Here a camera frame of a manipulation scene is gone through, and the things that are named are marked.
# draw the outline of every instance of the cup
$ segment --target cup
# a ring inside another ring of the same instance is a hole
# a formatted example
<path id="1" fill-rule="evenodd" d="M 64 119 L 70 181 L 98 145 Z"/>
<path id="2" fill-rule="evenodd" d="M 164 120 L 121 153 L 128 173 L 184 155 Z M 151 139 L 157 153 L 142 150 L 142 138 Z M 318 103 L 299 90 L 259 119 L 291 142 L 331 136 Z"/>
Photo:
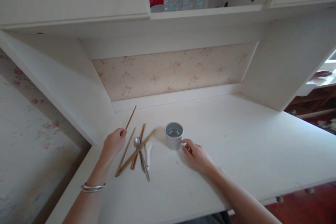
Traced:
<path id="1" fill-rule="evenodd" d="M 169 149 L 176 151 L 181 148 L 183 135 L 183 127 L 181 124 L 177 122 L 168 123 L 165 126 L 164 132 L 166 134 Z"/>

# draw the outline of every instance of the wooden chopstick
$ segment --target wooden chopstick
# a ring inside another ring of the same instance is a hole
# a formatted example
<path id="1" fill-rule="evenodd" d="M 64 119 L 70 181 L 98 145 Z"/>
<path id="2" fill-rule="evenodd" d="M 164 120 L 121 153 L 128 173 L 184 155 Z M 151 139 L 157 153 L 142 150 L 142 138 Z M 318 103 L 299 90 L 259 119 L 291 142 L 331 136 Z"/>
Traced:
<path id="1" fill-rule="evenodd" d="M 145 141 L 143 141 L 141 144 L 140 144 L 140 147 L 137 148 L 133 154 L 129 157 L 129 159 L 127 159 L 127 161 L 125 162 L 125 164 L 120 168 L 120 171 L 118 173 L 117 176 L 120 176 L 120 174 L 126 169 L 126 167 L 130 164 L 130 162 L 132 161 L 132 159 L 135 157 L 135 155 L 138 154 L 138 152 L 140 151 L 140 149 L 148 142 L 148 140 L 150 139 L 150 137 L 154 134 L 154 132 L 156 131 L 156 129 L 154 129 L 151 134 L 149 134 L 149 136 L 146 138 Z"/>
<path id="2" fill-rule="evenodd" d="M 135 128 L 134 128 L 134 130 L 133 130 L 133 132 L 132 132 L 132 135 L 131 135 L 131 137 L 130 137 L 130 138 L 129 138 L 129 140 L 128 140 L 128 144 L 127 144 L 127 146 L 126 146 L 126 149 L 125 149 L 125 152 L 124 152 L 124 154 L 123 154 L 123 157 L 122 157 L 122 158 L 121 158 L 121 160 L 120 160 L 120 164 L 119 164 L 119 166 L 118 166 L 117 173 L 115 174 L 115 177 L 117 177 L 117 176 L 118 176 L 118 173 L 119 173 L 120 167 L 121 167 L 121 165 L 122 165 L 122 163 L 123 163 L 123 161 L 124 161 L 124 158 L 125 158 L 125 155 L 126 155 L 126 152 L 127 152 L 128 146 L 130 145 L 130 142 L 131 142 L 131 140 L 132 140 L 132 137 L 133 137 L 134 131 L 135 131 Z"/>
<path id="3" fill-rule="evenodd" d="M 132 119 L 132 116 L 133 116 L 133 114 L 134 114 L 134 111 L 135 111 L 136 107 L 137 107 L 137 106 L 135 106 L 135 108 L 134 108 L 134 110 L 133 110 L 133 113 L 132 113 L 131 117 L 129 118 L 128 123 L 127 123 L 125 129 L 127 129 L 128 125 L 129 125 L 129 123 L 130 123 L 130 121 L 131 121 L 131 119 Z"/>
<path id="4" fill-rule="evenodd" d="M 141 133 L 140 133 L 140 139 L 142 139 L 142 135 L 144 134 L 145 126 L 146 126 L 146 124 L 144 123 L 142 125 L 142 129 L 141 129 Z M 133 158 L 132 165 L 131 165 L 132 170 L 135 169 L 135 164 L 137 162 L 137 158 L 138 158 L 138 154 L 135 156 L 135 158 Z"/>

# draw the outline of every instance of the floral wallpaper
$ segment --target floral wallpaper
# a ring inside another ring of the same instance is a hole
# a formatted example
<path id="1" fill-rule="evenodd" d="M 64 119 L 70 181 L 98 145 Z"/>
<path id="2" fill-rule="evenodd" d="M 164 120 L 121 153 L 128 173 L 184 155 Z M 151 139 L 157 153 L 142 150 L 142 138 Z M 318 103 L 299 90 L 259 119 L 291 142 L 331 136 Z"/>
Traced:
<path id="1" fill-rule="evenodd" d="M 0 49 L 0 223 L 44 223 L 89 143 Z"/>
<path id="2" fill-rule="evenodd" d="M 254 43 L 93 60 L 112 101 L 241 82 Z"/>

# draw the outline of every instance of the bracelet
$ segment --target bracelet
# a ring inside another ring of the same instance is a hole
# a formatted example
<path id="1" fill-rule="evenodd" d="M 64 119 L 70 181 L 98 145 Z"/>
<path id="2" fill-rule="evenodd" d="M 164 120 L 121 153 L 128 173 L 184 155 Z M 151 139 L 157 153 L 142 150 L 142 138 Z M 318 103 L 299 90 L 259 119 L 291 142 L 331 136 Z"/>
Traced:
<path id="1" fill-rule="evenodd" d="M 83 192 L 87 192 L 87 193 L 95 193 L 95 192 L 98 192 L 98 191 L 100 191 L 101 189 L 103 189 L 104 188 L 104 186 L 106 185 L 106 183 L 104 183 L 103 185 L 98 185 L 98 186 L 88 186 L 88 185 L 86 185 L 86 184 L 84 184 L 84 185 L 82 185 L 81 187 L 80 187 L 80 189 L 83 191 Z"/>

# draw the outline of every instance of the wrist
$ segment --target wrist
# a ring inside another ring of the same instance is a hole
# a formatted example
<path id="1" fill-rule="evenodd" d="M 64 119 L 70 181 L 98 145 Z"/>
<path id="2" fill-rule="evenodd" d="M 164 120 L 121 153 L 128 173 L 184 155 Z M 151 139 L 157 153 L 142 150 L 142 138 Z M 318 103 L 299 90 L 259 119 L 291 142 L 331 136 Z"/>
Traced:
<path id="1" fill-rule="evenodd" d="M 212 179 L 214 176 L 218 176 L 221 172 L 224 172 L 222 168 L 213 165 L 206 170 L 205 174 Z"/>
<path id="2" fill-rule="evenodd" d="M 88 186 L 100 186 L 104 184 L 110 164 L 109 161 L 99 159 L 86 184 Z"/>

